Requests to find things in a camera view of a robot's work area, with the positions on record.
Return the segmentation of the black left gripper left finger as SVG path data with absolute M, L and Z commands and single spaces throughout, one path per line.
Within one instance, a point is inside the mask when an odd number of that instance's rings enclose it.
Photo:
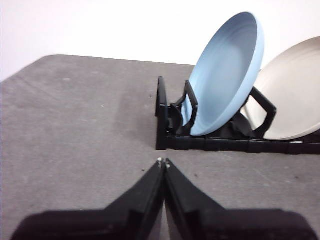
M 164 203 L 162 159 L 104 209 L 45 211 L 26 217 L 13 240 L 146 240 Z

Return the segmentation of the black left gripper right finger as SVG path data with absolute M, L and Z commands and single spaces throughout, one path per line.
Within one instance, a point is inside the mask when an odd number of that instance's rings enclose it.
M 315 240 L 305 217 L 282 209 L 227 209 L 197 188 L 168 158 L 168 222 L 182 240 Z

